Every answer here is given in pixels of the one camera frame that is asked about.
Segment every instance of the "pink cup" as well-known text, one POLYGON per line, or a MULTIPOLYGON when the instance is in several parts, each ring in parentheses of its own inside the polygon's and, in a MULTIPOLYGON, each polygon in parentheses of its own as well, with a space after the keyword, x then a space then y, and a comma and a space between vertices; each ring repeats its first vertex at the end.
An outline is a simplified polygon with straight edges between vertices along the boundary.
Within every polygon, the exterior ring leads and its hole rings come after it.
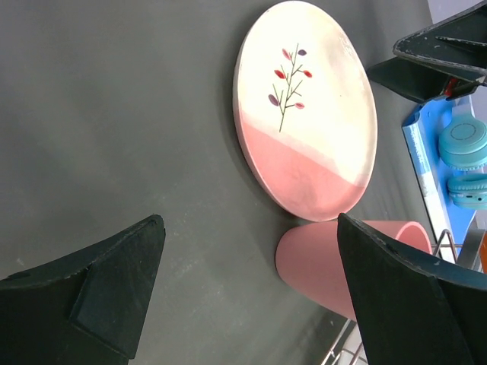
MULTIPOLYGON (((405 221, 365 221, 386 235, 432 253, 421 224, 405 221)), ((356 320, 336 239, 338 222, 296 227, 281 238, 275 253, 279 276, 289 286, 318 304, 356 320)))

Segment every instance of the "teal headphones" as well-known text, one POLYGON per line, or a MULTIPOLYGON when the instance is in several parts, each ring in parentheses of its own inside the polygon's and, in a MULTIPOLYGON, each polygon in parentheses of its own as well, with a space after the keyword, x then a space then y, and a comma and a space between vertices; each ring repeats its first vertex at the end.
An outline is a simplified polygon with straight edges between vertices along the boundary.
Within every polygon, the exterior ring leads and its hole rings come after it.
MULTIPOLYGON (((454 116, 440 134, 441 159, 452 169, 471 171, 487 164, 487 125, 470 113, 454 116)), ((471 173, 448 180, 448 190, 455 205, 487 209, 487 174, 471 173)))

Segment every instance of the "gray table surface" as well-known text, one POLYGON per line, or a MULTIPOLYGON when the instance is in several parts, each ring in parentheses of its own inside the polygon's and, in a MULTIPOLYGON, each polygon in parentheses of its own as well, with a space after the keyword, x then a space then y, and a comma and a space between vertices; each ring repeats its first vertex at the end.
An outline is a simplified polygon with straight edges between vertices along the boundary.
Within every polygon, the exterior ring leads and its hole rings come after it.
MULTIPOLYGON (((313 1, 365 66, 431 23, 426 0, 313 1)), ((234 63, 269 0, 0 2, 0 278, 161 214, 167 241, 132 364, 320 363, 337 324, 283 284, 273 255, 303 222, 238 145, 234 63)), ((352 216, 429 223, 377 85, 374 174, 352 216)))

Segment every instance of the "ceramic plate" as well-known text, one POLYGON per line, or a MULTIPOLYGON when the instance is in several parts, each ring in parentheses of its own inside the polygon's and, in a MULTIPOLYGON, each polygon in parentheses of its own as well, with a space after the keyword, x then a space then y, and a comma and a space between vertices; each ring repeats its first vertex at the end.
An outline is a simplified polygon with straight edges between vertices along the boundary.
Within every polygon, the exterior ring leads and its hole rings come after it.
POLYGON ((350 40, 320 8, 283 2, 253 25, 234 115, 254 175, 287 211, 326 221, 363 195, 377 146, 374 97, 350 40))

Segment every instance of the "leaf pattern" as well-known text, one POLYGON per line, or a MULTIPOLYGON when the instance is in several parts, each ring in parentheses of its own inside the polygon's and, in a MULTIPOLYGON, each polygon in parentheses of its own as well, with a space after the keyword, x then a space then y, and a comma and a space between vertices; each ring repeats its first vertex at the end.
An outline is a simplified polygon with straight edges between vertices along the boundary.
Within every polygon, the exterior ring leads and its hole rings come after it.
POLYGON ((282 71, 274 70, 274 73, 277 75, 278 78, 286 78, 282 71))
POLYGON ((301 97, 301 94, 298 92, 298 88, 303 82, 303 77, 300 77, 299 82, 295 81, 297 75, 302 74, 306 78, 312 78, 313 75, 308 70, 302 70, 303 64, 298 62, 298 56, 305 56, 307 52, 304 49, 299 49, 299 44, 296 45, 296 49, 294 52, 289 52, 287 49, 282 49, 282 55, 288 60, 286 65, 281 65, 281 70, 274 70, 275 75, 282 80, 285 80, 285 84, 283 88, 276 88, 276 85, 280 85, 279 83, 272 84, 272 88, 274 89, 273 94, 269 94, 268 98, 269 101, 273 106, 278 106, 279 111, 281 112, 281 124, 279 125, 279 132, 282 130, 282 124, 284 123, 284 117, 286 114, 286 110, 292 107, 295 107, 298 110, 304 108, 303 103, 293 103, 293 99, 295 99, 295 95, 301 97))
POLYGON ((284 55, 285 58, 287 58, 289 61, 291 61, 291 55, 284 48, 282 49, 282 54, 284 55))
POLYGON ((279 102, 277 98, 272 94, 269 94, 269 101, 271 102, 272 105, 279 106, 279 102))

